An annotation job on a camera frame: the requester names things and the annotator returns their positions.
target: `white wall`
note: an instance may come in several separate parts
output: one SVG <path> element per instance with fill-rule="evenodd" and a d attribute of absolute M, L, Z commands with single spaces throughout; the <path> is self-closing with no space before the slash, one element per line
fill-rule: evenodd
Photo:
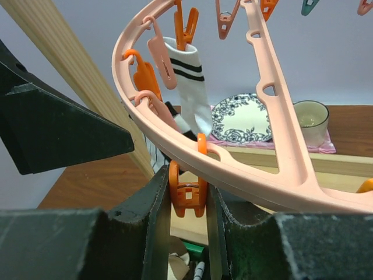
<path fill-rule="evenodd" d="M 149 0 L 54 0 L 113 89 L 111 54 L 128 21 Z M 231 5 L 222 10 L 231 11 Z M 320 1 L 309 16 L 300 14 L 301 0 L 280 1 L 268 28 L 294 101 L 314 99 L 326 104 L 373 104 L 373 12 L 357 15 L 358 1 Z M 228 38 L 219 40 L 214 1 L 184 0 L 200 11 L 194 45 L 203 63 L 211 104 L 240 92 L 252 92 L 259 80 L 252 47 L 245 41 L 248 23 L 240 8 Z M 174 36 L 173 16 L 159 19 L 163 34 Z M 151 61 L 147 31 L 136 44 Z M 66 82 L 0 7 L 0 38 L 40 79 L 81 103 Z M 176 92 L 163 87 L 165 100 L 177 104 Z M 18 174 L 0 143 L 0 208 L 34 208 L 52 187 L 62 169 L 43 174 Z"/>

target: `cup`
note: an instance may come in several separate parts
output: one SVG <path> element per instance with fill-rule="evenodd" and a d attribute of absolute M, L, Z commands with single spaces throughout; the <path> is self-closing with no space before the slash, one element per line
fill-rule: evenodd
<path fill-rule="evenodd" d="M 306 100 L 294 103 L 294 109 L 307 146 L 322 145 L 328 130 L 328 108 L 320 102 Z"/>

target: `plate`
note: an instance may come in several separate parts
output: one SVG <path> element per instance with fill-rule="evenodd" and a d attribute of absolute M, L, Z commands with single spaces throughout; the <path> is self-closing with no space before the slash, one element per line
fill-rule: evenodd
<path fill-rule="evenodd" d="M 256 93 L 228 97 L 211 114 L 212 135 L 220 141 L 241 145 L 272 139 L 267 109 Z"/>

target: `green object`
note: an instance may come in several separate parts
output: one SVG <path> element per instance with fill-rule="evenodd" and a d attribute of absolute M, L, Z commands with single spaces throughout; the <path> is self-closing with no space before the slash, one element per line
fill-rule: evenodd
<path fill-rule="evenodd" d="M 186 249 L 188 250 L 188 253 L 191 257 L 191 260 L 195 261 L 203 261 L 203 251 L 204 247 L 198 246 L 189 242 L 183 241 Z"/>
<path fill-rule="evenodd" d="M 319 0 L 303 0 L 302 4 L 302 15 L 308 16 L 309 13 L 314 9 Z"/>

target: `wooden stick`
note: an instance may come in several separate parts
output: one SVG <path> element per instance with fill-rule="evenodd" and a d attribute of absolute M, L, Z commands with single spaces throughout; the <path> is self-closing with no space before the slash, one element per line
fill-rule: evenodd
<path fill-rule="evenodd" d="M 227 148 L 232 157 L 246 165 L 277 167 L 274 150 Z M 373 158 L 309 153 L 316 172 L 373 177 Z"/>
<path fill-rule="evenodd" d="M 152 178 L 142 133 L 52 0 L 0 0 L 0 4 L 89 109 L 131 133 L 135 151 L 129 156 L 145 177 Z"/>

